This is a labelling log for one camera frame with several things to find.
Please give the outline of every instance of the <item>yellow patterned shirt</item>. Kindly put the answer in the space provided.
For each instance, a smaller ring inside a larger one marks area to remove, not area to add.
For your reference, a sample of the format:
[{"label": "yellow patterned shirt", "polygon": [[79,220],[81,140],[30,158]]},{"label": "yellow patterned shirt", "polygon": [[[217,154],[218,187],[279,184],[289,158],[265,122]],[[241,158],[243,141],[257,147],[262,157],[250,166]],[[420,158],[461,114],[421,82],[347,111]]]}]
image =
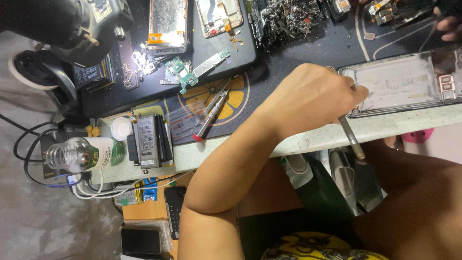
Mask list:
[{"label": "yellow patterned shirt", "polygon": [[383,255],[357,250],[340,238],[319,232],[298,232],[282,237],[261,260],[388,260]]}]

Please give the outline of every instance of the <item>blue packet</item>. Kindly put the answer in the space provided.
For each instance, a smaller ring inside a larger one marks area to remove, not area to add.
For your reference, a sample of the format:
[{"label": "blue packet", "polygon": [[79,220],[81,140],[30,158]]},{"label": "blue packet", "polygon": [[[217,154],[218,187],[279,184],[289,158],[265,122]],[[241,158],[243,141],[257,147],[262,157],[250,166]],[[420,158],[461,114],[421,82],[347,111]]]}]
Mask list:
[{"label": "blue packet", "polygon": [[[157,183],[153,183],[149,185],[149,183],[152,183],[156,181],[156,177],[151,177],[149,179],[143,179],[143,184],[148,184],[145,187],[156,187]],[[143,201],[147,200],[154,200],[157,201],[157,189],[146,189],[143,190]]]}]

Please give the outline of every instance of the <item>black device with holes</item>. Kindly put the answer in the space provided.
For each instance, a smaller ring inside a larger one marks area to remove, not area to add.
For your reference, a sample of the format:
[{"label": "black device with holes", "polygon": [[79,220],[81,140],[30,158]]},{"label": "black device with holes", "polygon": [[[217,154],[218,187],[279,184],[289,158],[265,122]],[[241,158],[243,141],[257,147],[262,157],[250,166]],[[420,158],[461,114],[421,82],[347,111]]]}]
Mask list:
[{"label": "black device with holes", "polygon": [[122,252],[124,255],[143,259],[159,259],[160,233],[153,227],[122,228]]},{"label": "black device with holes", "polygon": [[169,217],[170,233],[173,240],[177,240],[180,230],[180,214],[183,206],[186,187],[165,189],[164,198]]}]

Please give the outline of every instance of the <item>bottle label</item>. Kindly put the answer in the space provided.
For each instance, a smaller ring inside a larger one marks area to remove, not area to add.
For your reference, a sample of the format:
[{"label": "bottle label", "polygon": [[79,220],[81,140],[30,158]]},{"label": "bottle label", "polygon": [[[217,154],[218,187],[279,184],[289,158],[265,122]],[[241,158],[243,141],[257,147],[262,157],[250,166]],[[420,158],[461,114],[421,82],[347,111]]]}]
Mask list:
[{"label": "bottle label", "polygon": [[115,166],[122,162],[125,154],[122,142],[112,137],[84,137],[88,142],[90,163],[85,168],[97,170]]}]

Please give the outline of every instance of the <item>black mat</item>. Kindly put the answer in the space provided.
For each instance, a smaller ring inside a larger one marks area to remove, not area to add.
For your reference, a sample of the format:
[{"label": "black mat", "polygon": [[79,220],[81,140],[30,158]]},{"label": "black mat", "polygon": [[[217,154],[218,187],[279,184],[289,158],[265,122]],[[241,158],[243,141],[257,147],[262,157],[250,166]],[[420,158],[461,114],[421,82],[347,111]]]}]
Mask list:
[{"label": "black mat", "polygon": [[[364,21],[362,11],[358,13],[355,18],[355,10],[352,10],[348,19],[341,24],[334,25],[326,21],[316,36],[261,55],[259,66],[233,80],[234,89],[230,92],[227,105],[221,111],[215,125],[210,128],[207,138],[234,132],[277,85],[302,63],[309,62],[339,68],[365,62],[366,55],[358,40],[356,22],[361,39],[364,37],[364,32],[377,35],[372,41],[361,40],[370,60],[450,45],[440,40],[442,33],[435,30],[436,21],[433,18],[423,19],[395,31],[391,27],[380,27]],[[206,84],[205,87],[188,89],[184,96],[175,94],[149,106],[155,106],[158,112],[166,114],[167,111],[178,109],[196,99],[206,101],[211,99],[210,89],[219,88],[220,82],[219,80],[214,84]],[[185,138],[175,144],[186,142],[193,142],[193,139]]]}]

